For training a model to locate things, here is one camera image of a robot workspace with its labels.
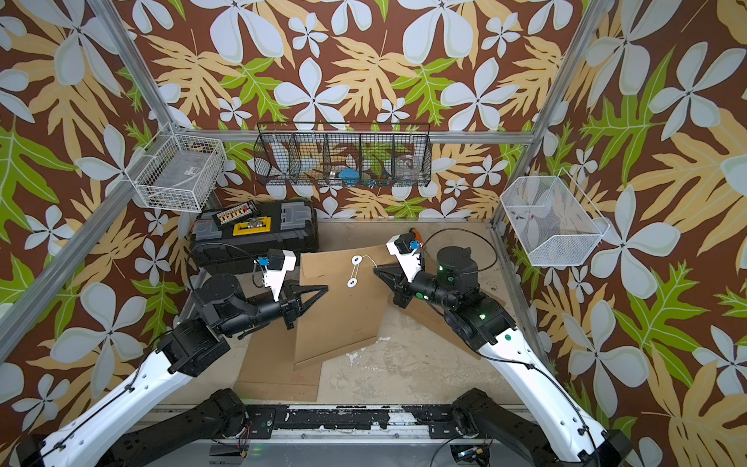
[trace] black metal bracket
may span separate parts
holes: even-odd
[[[96,467],[142,467],[198,439],[235,436],[244,425],[246,409],[231,389],[177,416],[122,435]]]

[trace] brown cardboard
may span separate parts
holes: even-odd
[[[243,399],[315,402],[321,364],[294,370],[296,330],[275,320],[252,334],[234,391]]]
[[[429,273],[436,272],[436,261],[431,259],[430,256],[426,256],[425,258],[425,270]],[[501,306],[506,305],[505,301],[490,294],[487,295],[498,301]],[[468,355],[473,356],[475,359],[480,359],[480,357],[475,352],[470,350],[467,344],[465,344],[464,341],[456,335],[451,327],[446,324],[446,321],[444,321],[443,317],[433,311],[433,308],[431,308],[425,300],[419,300],[418,298],[413,297],[412,300],[410,300],[410,303],[407,305],[407,308],[401,309],[400,307],[394,305],[394,303],[392,302],[393,298],[394,295],[390,294],[388,301],[390,306],[393,306],[394,308],[400,310],[402,313],[408,315],[410,318],[414,319],[429,330],[446,339],[451,344],[456,345],[458,348],[465,351]]]
[[[350,288],[347,281],[355,255],[364,258],[356,274],[358,283]],[[328,285],[329,291],[297,322],[297,370],[376,341],[391,291],[374,276],[374,262],[386,265],[396,259],[384,245],[301,255],[301,285]]]

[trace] toolbox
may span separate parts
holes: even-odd
[[[214,215],[226,211],[202,212],[194,222],[191,252],[197,267],[211,275],[242,274],[254,270],[254,260],[270,248],[301,253],[319,249],[317,213],[310,201],[263,202],[255,217],[221,229]]]

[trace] aluminum frame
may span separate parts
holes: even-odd
[[[531,158],[539,150],[542,135],[547,128],[550,115],[565,93],[575,67],[583,57],[583,50],[598,27],[601,15],[606,12],[606,6],[611,4],[612,1],[593,0],[583,15],[581,23],[568,48],[568,53],[552,84],[545,105],[540,111],[537,124],[535,124],[531,132],[431,132],[431,141],[438,144],[511,143],[528,145],[519,157],[512,177],[509,178],[509,183],[512,182],[519,173],[524,172]],[[119,50],[120,59],[128,68],[133,82],[143,93],[143,98],[149,108],[153,110],[159,125],[174,124],[168,105],[161,97],[158,85],[151,75],[143,56],[140,54],[133,40],[129,38],[128,32],[125,30],[123,21],[113,2],[111,0],[89,0],[88,3],[93,12],[104,22],[107,29],[111,31],[114,42]],[[204,135],[221,139],[223,142],[252,142],[258,135],[258,132],[254,131],[185,131],[196,136]],[[111,222],[127,206],[134,193],[134,188],[130,184],[119,184],[92,213],[81,229],[63,247],[52,263],[14,303],[10,314],[4,320],[4,325],[0,328],[0,362],[5,361],[22,337],[33,327],[43,310],[46,309],[55,295],[62,289],[69,277],[75,273],[77,265],[83,261],[85,256],[88,255],[99,239],[106,233]],[[526,335],[529,337],[530,344],[533,348],[539,350],[536,339],[533,338],[536,337],[536,329],[534,326],[527,326],[528,308],[524,305],[526,300],[520,289],[518,290],[518,294],[516,290],[512,290],[518,286],[512,278],[513,269],[506,267],[510,265],[510,260],[508,259],[503,242],[500,241],[500,236],[495,231],[497,221],[503,214],[503,209],[499,205],[492,218],[493,229],[490,229],[491,235],[495,235],[495,238],[499,240],[495,244],[499,252],[501,252],[499,261],[506,279],[506,286],[509,288],[509,295],[511,295],[512,302],[518,307],[515,310],[517,318],[522,327],[527,331]],[[537,354],[540,356],[543,355],[542,352],[538,352]]]

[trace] metal rail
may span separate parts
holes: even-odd
[[[253,130],[185,130],[185,133],[213,137],[224,143],[253,143],[259,136],[259,132]],[[430,132],[429,135],[434,144],[530,144],[534,141],[531,132]]]

